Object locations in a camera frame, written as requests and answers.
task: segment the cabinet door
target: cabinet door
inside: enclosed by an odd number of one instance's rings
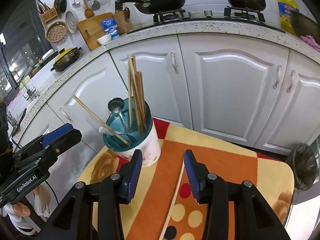
[[[194,130],[253,146],[278,97],[288,50],[235,35],[179,40]]]
[[[320,65],[290,51],[279,98],[256,148],[288,155],[320,134]]]
[[[110,54],[126,84],[128,54],[136,56],[152,116],[192,129],[187,80],[177,36],[136,42],[113,49]]]
[[[24,146],[39,135],[50,133],[63,124],[50,107],[44,105],[29,125],[20,144]],[[60,201],[76,183],[84,168],[95,155],[96,152],[81,141],[61,154],[57,162],[51,166],[50,177],[47,181]]]
[[[82,140],[94,151],[104,146],[101,126],[72,97],[76,95],[100,119],[107,121],[111,98],[127,98],[128,91],[108,53],[96,58],[68,80],[48,101],[51,109],[64,122],[70,122],[82,133]]]

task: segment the metal screw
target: metal screw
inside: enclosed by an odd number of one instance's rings
[[[208,179],[216,179],[217,178],[217,175],[214,174],[214,173],[209,173],[208,174]]]
[[[250,180],[245,180],[243,183],[246,187],[252,187],[252,182]]]
[[[76,188],[82,188],[84,186],[84,183],[82,181],[79,181],[76,183]]]
[[[120,179],[120,175],[119,175],[118,173],[114,173],[114,174],[112,174],[112,175],[110,176],[110,178],[111,178],[112,180],[117,180],[117,179]]]

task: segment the cabinet handle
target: cabinet handle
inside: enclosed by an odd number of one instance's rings
[[[292,89],[292,87],[293,87],[293,76],[294,76],[295,73],[296,73],[295,70],[292,70],[292,71],[291,71],[291,83],[290,83],[290,86],[289,86],[288,89],[287,89],[287,93],[290,93],[290,91],[291,91],[291,89]]]
[[[171,62],[172,62],[172,66],[174,68],[174,71],[179,74],[179,70],[176,64],[176,54],[174,52],[171,52]]]
[[[275,84],[273,85],[273,88],[276,89],[279,82],[280,82],[280,77],[281,77],[281,68],[282,66],[281,65],[278,65],[278,77],[277,77],[277,80],[275,82]]]
[[[62,109],[62,107],[59,108],[60,112],[69,120],[70,123],[73,123],[73,120],[70,118],[70,116]]]

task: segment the round plate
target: round plate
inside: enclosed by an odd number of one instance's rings
[[[57,42],[63,39],[67,34],[67,25],[63,21],[58,21],[51,24],[46,32],[46,38],[50,42]]]
[[[66,12],[66,24],[67,24],[68,30],[71,33],[75,33],[77,31],[78,29],[77,23],[78,23],[78,17],[76,13],[73,11]]]

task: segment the trash bag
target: trash bag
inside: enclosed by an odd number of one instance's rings
[[[316,156],[306,144],[299,144],[288,155],[286,163],[294,175],[294,187],[306,191],[311,188],[319,175]]]

